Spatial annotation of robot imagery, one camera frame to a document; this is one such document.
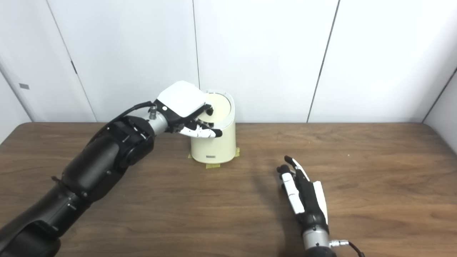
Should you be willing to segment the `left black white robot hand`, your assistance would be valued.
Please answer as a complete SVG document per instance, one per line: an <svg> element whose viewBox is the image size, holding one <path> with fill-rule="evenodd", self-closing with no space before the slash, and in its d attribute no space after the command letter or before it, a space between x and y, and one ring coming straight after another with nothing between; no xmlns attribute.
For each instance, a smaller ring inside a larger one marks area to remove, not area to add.
<svg viewBox="0 0 457 257"><path fill-rule="evenodd" d="M180 133L191 138L220 138L222 130L199 119L212 115L211 101L193 84L178 81L163 90L149 111L149 122L155 133Z"/></svg>

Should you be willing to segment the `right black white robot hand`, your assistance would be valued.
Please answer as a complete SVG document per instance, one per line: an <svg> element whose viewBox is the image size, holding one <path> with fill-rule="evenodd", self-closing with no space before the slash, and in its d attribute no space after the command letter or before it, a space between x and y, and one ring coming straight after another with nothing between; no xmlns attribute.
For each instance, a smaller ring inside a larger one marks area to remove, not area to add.
<svg viewBox="0 0 457 257"><path fill-rule="evenodd" d="M329 233L327 218L319 205L315 183L294 158L284 156L284 161L287 164L277 167L276 171L282 181L281 188L287 194L302 232L322 229Z"/></svg>

